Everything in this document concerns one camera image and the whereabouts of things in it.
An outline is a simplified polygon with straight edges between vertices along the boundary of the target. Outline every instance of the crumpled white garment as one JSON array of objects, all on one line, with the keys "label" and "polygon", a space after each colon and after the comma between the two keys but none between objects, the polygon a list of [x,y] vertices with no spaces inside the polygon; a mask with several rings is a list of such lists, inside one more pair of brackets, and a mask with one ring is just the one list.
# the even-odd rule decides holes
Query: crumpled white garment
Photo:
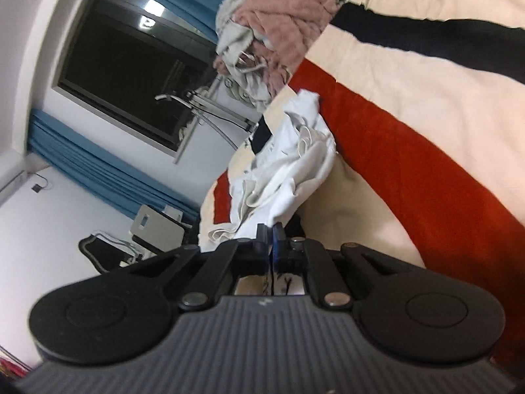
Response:
[{"label": "crumpled white garment", "polygon": [[204,251],[232,238],[255,238],[260,223],[287,224],[332,170],[335,140],[319,114],[319,95],[301,90],[283,110],[278,130],[230,184],[230,222],[210,229]]},{"label": "crumpled white garment", "polygon": [[251,28],[233,22],[233,13],[245,1],[223,0],[220,4],[215,18],[215,31],[219,37],[216,51],[222,57],[232,78],[249,94],[251,102],[257,110],[263,111],[270,103],[271,96],[262,76],[256,71],[266,65],[259,64],[247,69],[240,69],[236,66],[239,57],[251,45],[254,38],[262,41],[268,48],[272,48],[265,36],[257,33],[254,35]]}]

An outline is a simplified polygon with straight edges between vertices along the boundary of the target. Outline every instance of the metal screw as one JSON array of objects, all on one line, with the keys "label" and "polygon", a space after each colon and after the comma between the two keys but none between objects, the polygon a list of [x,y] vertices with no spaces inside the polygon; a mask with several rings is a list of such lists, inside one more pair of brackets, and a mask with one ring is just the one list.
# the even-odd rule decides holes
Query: metal screw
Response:
[{"label": "metal screw", "polygon": [[187,307],[199,307],[206,304],[208,297],[201,292],[191,292],[184,295],[182,303]]},{"label": "metal screw", "polygon": [[341,307],[350,302],[350,295],[343,292],[330,292],[325,295],[325,302],[330,307]]}]

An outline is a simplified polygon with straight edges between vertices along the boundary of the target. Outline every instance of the bed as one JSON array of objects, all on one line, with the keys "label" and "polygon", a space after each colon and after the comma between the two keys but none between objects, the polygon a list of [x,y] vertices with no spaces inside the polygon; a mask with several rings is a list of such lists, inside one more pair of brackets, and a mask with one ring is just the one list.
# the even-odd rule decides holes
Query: bed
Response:
[{"label": "bed", "polygon": [[[338,155],[297,210],[305,234],[492,292],[508,369],[525,356],[524,28],[525,0],[350,0],[256,133],[263,146],[285,102],[318,93]],[[247,142],[209,190],[201,238],[228,218],[229,184],[254,156]]]}]

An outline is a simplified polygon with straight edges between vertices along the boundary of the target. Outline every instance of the pink blanket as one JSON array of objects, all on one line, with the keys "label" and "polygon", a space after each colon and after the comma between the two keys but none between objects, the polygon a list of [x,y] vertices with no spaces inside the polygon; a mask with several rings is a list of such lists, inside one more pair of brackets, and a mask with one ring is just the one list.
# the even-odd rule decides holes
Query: pink blanket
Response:
[{"label": "pink blanket", "polygon": [[295,72],[337,10],[335,0],[246,0],[237,9],[234,22],[266,36],[273,47],[258,41],[251,47],[268,63],[263,75],[272,96],[284,87],[288,72]]}]

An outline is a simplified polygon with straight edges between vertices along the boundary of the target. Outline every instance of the round black cover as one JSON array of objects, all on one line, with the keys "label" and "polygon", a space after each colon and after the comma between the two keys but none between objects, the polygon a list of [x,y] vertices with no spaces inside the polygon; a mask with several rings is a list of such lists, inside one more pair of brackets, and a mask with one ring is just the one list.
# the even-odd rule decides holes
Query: round black cover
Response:
[{"label": "round black cover", "polygon": [[486,355],[505,326],[503,308],[490,293],[429,271],[382,278],[356,312],[374,343],[429,364]]},{"label": "round black cover", "polygon": [[168,332],[171,316],[152,280],[113,273],[48,293],[33,307],[29,325],[49,358],[93,365],[154,347]]}]

